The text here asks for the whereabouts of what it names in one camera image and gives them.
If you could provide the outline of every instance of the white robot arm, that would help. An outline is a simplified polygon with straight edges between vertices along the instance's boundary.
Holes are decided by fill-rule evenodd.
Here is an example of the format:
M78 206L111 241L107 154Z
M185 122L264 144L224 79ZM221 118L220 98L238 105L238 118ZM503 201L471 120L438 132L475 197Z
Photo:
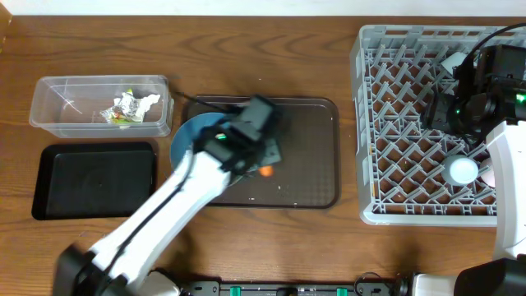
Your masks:
M499 124L487 135L495 173L497 234L494 260L526 254L526 122ZM453 296L457 276L417 275L413 296Z
M275 147L280 118L278 106L254 95L247 107L204 127L175 172L128 220L87 253L74 246L62 253L53 296L178 296L166 277L148 276L151 267L188 221L224 191L231 174L280 160Z
M203 206L228 186L230 172L224 172L222 165L204 151L195 156L188 151L175 172L132 217L91 247L90 251L95 254L92 262L100 270L107 270L119 246L176 189L186 172L191 171L182 190L137 233L109 271L110 278L123 275L127 278L127 288L138 291L151 267L173 238Z

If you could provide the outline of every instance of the brown tray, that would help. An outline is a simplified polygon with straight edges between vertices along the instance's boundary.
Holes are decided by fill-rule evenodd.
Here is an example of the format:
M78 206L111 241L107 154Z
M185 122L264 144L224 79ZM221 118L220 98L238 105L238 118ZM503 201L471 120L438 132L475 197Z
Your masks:
M217 104L240 104L247 97L199 95ZM322 98L272 98L285 112L278 143L282 161L274 175L245 177L216 197L212 206L326 209L340 196L338 109ZM202 104L185 106L182 120L214 111Z

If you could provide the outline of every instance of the blue plate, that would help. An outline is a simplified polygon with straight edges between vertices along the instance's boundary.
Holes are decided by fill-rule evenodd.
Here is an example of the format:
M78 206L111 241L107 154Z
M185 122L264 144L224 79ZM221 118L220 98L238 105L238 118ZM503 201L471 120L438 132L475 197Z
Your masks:
M191 148L193 140L199 136L203 127L209 127L224 117L223 113L211 112L199 114L190 118L175 133L170 146L170 164L172 169L177 168L185 152Z

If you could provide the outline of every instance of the plastic tray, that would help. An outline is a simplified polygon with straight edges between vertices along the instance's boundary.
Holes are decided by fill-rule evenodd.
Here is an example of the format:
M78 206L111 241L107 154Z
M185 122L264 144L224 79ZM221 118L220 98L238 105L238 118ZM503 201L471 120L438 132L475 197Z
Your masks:
M217 105L245 104L247 97L201 95ZM338 109L323 98L271 98L284 111L278 138L282 161L274 175L251 178L227 188L210 204L267 208L326 209L340 196ZM183 120L214 111L190 103Z
M100 111L132 89L137 98L160 95L143 123L110 124ZM35 88L30 124L61 138L167 136L172 126L173 99L168 80L159 75L43 77Z
M356 170L360 216L368 224L495 226L494 189L480 179L444 182L440 162L464 154L478 163L484 146L422 129L419 114L435 92L452 94L455 80L440 62L468 51L497 27L366 25L350 55L356 107ZM526 30L486 46L524 46Z
M37 220L126 217L154 189L148 143L52 145L40 157L31 214Z

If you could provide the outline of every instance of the plastic container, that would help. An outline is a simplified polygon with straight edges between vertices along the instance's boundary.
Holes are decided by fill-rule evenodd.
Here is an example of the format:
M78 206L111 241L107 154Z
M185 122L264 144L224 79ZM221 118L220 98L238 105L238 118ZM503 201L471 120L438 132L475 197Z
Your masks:
M360 216L368 224L495 226L495 190L480 178L453 186L441 161L466 155L477 164L484 146L427 131L420 113L435 92L453 94L457 82L440 65L469 50L497 27L365 25L350 54L356 108L356 171ZM526 30L486 43L524 46ZM481 168L480 176L487 168Z
M100 111L112 107L113 99L129 89L138 99L160 95L159 102L151 105L142 123L107 123ZM164 76L50 76L36 85L30 124L61 138L167 136L172 113Z

